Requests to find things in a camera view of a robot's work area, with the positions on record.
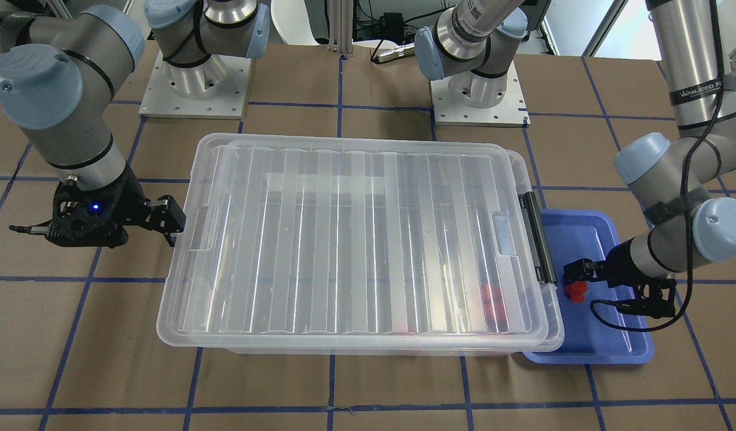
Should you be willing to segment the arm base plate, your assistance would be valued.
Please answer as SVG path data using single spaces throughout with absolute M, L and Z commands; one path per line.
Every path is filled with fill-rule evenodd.
M 466 72 L 429 84 L 437 125 L 501 128 L 531 125 L 514 63 L 507 74 L 493 79 Z
M 139 114 L 149 118 L 242 120 L 253 61 L 213 55 L 195 68 L 177 68 L 157 54 Z

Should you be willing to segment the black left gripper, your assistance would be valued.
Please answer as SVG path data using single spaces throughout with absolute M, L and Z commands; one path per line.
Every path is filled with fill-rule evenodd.
M 594 317 L 600 317 L 596 305 L 614 306 L 620 314 L 647 317 L 676 317 L 676 281 L 667 276 L 649 276 L 639 270 L 630 255 L 632 240 L 615 246 L 603 261 L 592 261 L 587 257 L 563 266 L 563 286 L 576 281 L 605 281 L 613 289 L 619 286 L 632 287 L 633 298 L 612 301 L 593 300 L 590 309 Z

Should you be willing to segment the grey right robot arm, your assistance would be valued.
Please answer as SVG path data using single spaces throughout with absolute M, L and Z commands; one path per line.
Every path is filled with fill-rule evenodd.
M 138 226 L 175 245 L 184 211 L 171 195 L 147 198 L 104 120 L 144 47 L 138 25 L 109 5 L 62 19 L 0 1 L 0 106 L 59 180 L 51 218 L 11 231 L 116 248 Z

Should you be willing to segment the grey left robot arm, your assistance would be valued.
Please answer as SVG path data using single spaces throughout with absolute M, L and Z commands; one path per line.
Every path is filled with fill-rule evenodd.
M 736 79 L 723 52 L 715 1 L 648 1 L 679 138 L 650 133 L 615 156 L 615 169 L 652 229 L 615 246 L 603 261 L 563 268 L 565 293 L 581 300 L 589 282 L 629 286 L 606 301 L 620 313 L 681 317 L 674 304 L 685 272 L 736 256 L 736 199 L 713 198 L 705 183 L 736 170 Z M 503 87 L 527 20 L 518 1 L 461 1 L 414 36 L 429 81 L 460 75 Z

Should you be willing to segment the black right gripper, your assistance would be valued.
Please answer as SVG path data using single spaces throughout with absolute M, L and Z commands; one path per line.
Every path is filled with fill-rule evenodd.
M 116 248 L 127 243 L 127 226 L 160 232 L 170 246 L 184 231 L 184 210 L 171 195 L 147 199 L 129 166 L 111 184 L 82 191 L 77 182 L 59 183 L 53 196 L 45 238 L 61 247 Z

